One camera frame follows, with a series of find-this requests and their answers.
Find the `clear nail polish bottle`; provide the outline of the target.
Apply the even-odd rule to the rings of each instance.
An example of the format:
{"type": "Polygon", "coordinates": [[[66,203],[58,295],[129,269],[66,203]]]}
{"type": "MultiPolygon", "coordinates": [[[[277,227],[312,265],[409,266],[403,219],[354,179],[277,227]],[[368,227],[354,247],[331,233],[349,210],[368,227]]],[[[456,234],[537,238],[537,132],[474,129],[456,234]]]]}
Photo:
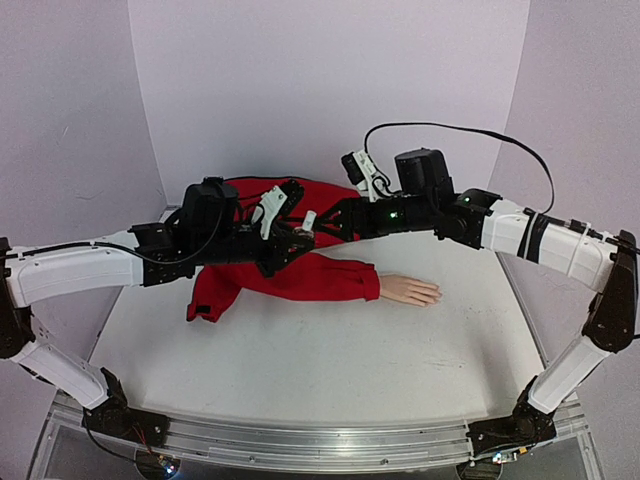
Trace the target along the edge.
{"type": "Polygon", "coordinates": [[[295,227],[293,234],[298,244],[303,246],[315,245],[315,233],[313,231],[305,230],[302,227],[295,227]]]}

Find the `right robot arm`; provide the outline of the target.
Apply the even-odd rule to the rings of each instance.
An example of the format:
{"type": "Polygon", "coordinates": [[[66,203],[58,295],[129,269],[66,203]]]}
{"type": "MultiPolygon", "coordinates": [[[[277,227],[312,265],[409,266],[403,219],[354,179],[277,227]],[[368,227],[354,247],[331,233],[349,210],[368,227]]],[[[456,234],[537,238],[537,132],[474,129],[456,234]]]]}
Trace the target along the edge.
{"type": "Polygon", "coordinates": [[[342,164],[360,197],[341,199],[318,217],[305,216],[305,230],[344,242],[430,230],[440,240],[549,268],[594,292],[580,333],[532,380],[514,408],[514,420],[550,418],[599,364],[632,343],[639,286],[638,249],[631,233],[598,232],[587,223],[559,220],[481,189],[457,193],[439,150],[396,156],[397,194],[383,191],[385,177],[365,151],[343,156],[342,164]]]}

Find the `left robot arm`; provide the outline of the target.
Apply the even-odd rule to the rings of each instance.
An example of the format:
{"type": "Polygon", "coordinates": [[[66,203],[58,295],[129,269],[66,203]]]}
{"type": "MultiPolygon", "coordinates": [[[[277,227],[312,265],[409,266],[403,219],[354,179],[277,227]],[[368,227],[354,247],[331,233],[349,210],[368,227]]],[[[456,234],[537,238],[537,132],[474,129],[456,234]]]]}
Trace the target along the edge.
{"type": "Polygon", "coordinates": [[[46,247],[11,247],[1,240],[1,357],[75,399],[84,425],[117,438],[139,438],[145,423],[164,416],[129,407],[119,379],[60,349],[33,318],[40,300],[105,287],[167,284],[199,266],[253,263],[266,277],[285,268],[311,243],[282,223],[302,200],[294,179],[256,198],[246,217],[238,190],[220,177],[190,185],[180,208],[162,223],[135,225],[93,240],[46,247]]]}

